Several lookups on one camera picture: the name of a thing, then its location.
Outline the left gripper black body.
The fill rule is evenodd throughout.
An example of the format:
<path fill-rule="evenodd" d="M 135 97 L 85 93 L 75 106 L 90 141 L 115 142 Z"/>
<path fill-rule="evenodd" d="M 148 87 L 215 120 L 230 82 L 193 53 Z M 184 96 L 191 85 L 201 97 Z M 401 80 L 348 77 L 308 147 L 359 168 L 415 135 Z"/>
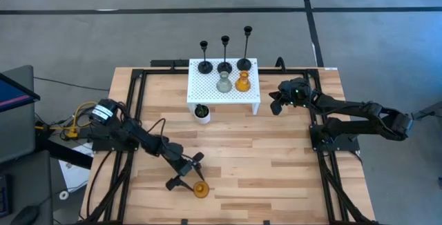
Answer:
<path fill-rule="evenodd" d="M 179 176 L 185 176 L 193 169 L 193 160 L 186 157 L 179 157 L 171 161 L 171 166 Z"/>

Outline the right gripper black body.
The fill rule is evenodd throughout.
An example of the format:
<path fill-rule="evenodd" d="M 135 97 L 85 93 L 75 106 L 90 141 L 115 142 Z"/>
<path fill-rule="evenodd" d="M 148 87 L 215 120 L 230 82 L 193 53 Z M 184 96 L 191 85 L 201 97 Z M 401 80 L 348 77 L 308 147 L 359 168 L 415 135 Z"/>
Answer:
<path fill-rule="evenodd" d="M 279 102 L 282 105 L 308 106 L 311 97 L 311 86 L 301 77 L 282 81 L 278 86 L 280 91 Z"/>

